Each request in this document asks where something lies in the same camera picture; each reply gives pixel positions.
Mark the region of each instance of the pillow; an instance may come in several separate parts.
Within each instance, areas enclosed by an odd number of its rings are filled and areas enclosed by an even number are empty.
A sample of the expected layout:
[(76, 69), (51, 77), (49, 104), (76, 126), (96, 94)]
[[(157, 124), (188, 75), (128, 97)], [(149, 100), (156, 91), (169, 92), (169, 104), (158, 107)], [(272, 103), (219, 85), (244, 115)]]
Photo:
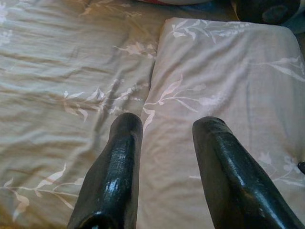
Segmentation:
[(192, 125), (223, 119), (305, 224), (305, 65), (285, 27), (169, 19), (144, 105), (137, 228), (214, 228)]
[(139, 0), (139, 1), (144, 1), (154, 4), (190, 5), (190, 4), (203, 3), (211, 0)]

